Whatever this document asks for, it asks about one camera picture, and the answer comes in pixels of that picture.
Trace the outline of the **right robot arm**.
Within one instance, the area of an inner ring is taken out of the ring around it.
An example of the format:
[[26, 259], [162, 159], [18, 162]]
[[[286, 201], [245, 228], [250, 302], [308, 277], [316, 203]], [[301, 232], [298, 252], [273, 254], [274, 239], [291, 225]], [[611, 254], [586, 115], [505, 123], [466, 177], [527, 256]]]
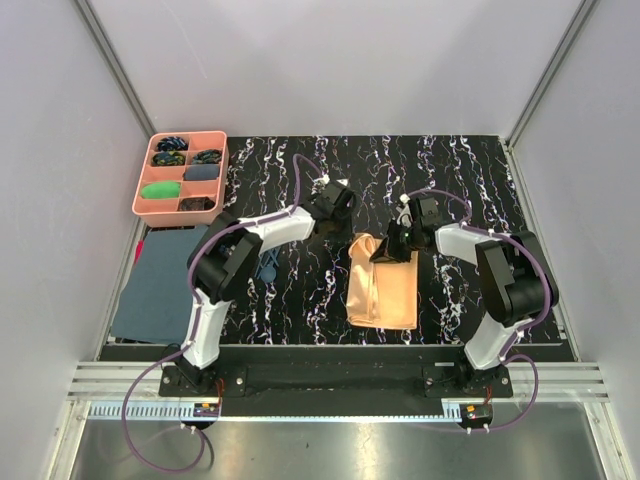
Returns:
[[412, 253], [429, 251], [476, 267], [485, 315], [453, 374], [460, 393], [476, 396], [490, 383], [488, 371], [504, 365], [511, 347], [557, 304], [556, 282], [532, 232], [473, 227], [471, 206], [442, 190], [417, 190], [400, 202], [369, 261], [407, 263]]

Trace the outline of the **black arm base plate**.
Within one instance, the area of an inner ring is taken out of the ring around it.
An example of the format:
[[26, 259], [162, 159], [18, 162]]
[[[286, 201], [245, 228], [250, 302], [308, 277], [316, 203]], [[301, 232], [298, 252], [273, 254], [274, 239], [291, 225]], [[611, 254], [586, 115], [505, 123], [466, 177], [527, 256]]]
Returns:
[[461, 347], [447, 346], [230, 346], [209, 367], [180, 358], [163, 368], [162, 397], [222, 393], [249, 397], [263, 392], [366, 391], [426, 398], [508, 399], [506, 367], [474, 373]]

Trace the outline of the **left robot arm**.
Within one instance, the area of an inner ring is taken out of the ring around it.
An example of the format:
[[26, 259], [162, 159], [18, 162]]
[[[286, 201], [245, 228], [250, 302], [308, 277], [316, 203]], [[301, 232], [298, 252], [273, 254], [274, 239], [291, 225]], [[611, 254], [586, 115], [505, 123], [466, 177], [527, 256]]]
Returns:
[[220, 213], [187, 260], [192, 308], [181, 350], [188, 364], [181, 384], [196, 396], [215, 386], [211, 365], [220, 354], [228, 309], [257, 269], [261, 256], [292, 242], [349, 228], [356, 204], [348, 181], [320, 181], [320, 189], [300, 205], [251, 218]]

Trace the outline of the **peach cloth napkin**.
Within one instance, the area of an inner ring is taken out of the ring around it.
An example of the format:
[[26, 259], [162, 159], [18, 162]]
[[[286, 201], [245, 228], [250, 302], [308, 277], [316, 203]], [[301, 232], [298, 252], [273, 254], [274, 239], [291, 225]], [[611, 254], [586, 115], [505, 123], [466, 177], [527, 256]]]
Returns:
[[360, 233], [349, 247], [348, 322], [356, 327], [413, 330], [418, 324], [418, 253], [403, 263], [374, 263], [380, 239]]

